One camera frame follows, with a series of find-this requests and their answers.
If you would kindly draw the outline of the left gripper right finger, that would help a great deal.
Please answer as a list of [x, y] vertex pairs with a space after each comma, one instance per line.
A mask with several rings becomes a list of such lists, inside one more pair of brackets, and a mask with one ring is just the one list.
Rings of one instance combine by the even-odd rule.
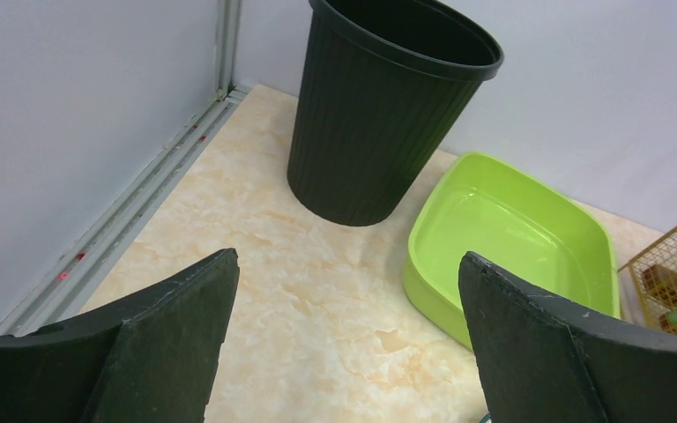
[[677, 335], [542, 289], [475, 252], [458, 289], [495, 422], [677, 422]]

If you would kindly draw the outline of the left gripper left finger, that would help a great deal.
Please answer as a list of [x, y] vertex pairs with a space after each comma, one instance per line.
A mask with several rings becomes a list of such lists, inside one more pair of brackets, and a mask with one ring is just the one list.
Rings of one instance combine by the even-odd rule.
[[0, 422], [202, 422], [240, 269], [222, 249], [21, 337], [0, 336]]

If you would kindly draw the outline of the glass bottle with brown sauce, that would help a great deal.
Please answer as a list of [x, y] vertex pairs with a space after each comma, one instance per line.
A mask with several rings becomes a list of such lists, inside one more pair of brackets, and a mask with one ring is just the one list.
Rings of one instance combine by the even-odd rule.
[[677, 271], [653, 264], [642, 273], [646, 292], [665, 308], [677, 307]]

